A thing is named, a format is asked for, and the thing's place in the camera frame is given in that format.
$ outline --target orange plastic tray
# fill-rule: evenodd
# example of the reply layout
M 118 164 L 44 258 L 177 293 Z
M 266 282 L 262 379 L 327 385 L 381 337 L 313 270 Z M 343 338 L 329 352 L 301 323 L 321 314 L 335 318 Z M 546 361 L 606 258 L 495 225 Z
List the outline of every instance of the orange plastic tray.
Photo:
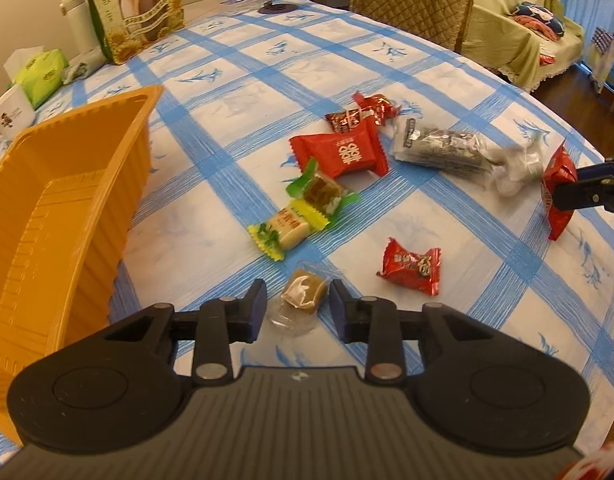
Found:
M 161 93 L 127 92 L 33 126 L 0 163 L 0 431 L 15 442 L 14 376 L 108 324 Z

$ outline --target yellow candy wrapper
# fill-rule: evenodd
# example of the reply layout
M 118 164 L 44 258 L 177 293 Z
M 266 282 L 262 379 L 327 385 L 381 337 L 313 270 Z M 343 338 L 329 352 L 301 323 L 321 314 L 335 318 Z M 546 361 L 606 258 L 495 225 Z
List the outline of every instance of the yellow candy wrapper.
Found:
M 247 227 L 258 248 L 278 262 L 288 251 L 314 231 L 322 231 L 329 220 L 305 200 L 292 200 L 268 221 Z

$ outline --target silver candy wrapper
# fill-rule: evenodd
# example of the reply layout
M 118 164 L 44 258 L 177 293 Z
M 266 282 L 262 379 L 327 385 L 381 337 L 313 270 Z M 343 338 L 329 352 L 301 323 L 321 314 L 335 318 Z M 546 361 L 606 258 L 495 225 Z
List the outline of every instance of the silver candy wrapper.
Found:
M 502 196 L 516 194 L 543 174 L 540 137 L 513 148 L 488 146 L 480 134 L 442 130 L 410 116 L 396 118 L 391 154 L 397 160 L 440 168 L 481 183 L 494 181 Z
M 478 134 L 441 130 L 416 118 L 396 119 L 391 154 L 404 160 L 452 173 L 489 173 L 492 165 L 481 153 Z

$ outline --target table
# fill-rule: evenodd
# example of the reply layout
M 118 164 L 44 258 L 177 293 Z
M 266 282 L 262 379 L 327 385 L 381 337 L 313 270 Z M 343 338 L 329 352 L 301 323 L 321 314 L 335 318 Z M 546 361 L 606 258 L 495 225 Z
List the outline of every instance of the table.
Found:
M 347 176 L 362 200 L 283 262 L 262 256 L 249 239 L 246 226 L 285 206 L 285 186 L 299 175 L 288 137 L 327 131 L 322 117 L 351 106 L 356 90 L 383 92 L 403 112 L 501 145 L 539 133 L 546 159 L 564 141 L 578 166 L 602 160 L 542 104 L 470 60 L 351 12 L 295 3 L 298 10 L 277 16 L 226 16 L 222 4 L 207 4 L 213 10 L 185 30 L 62 89 L 39 110 L 45 120 L 138 86 L 165 86 L 150 118 L 151 176 L 119 267 L 111 321 L 157 301 L 192 310 L 239 296 L 257 277 L 276 295 L 301 260 L 338 269 L 356 294 L 416 310 L 427 296 L 375 275 L 387 238 L 417 252 L 439 246 L 436 300 L 576 368 L 592 392 L 577 445 L 597 448 L 614 417 L 614 215 L 576 212 L 549 242 L 540 186 L 501 199 L 390 157 L 381 179 Z M 389 129 L 382 142 L 389 150 Z M 180 349 L 178 372 L 189 373 L 190 350 Z M 417 346 L 405 344 L 405 353 L 408 372 L 420 371 Z M 266 322 L 254 344 L 234 344 L 231 354 L 235 371 L 256 364 L 362 370 L 366 347 L 337 340 L 325 304 L 308 335 L 280 336 Z M 13 449 L 0 436 L 0 462 Z

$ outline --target sofa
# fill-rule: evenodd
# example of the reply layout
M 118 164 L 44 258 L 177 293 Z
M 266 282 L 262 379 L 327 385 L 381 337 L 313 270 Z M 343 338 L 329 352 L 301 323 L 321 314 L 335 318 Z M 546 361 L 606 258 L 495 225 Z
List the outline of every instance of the sofa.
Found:
M 511 12 L 521 2 L 551 10 L 561 18 L 564 36 L 550 41 L 516 23 Z M 583 53 L 582 27 L 562 11 L 559 0 L 474 0 L 461 54 L 532 92 L 548 77 L 565 72 Z M 553 51 L 555 63 L 540 66 L 542 43 Z

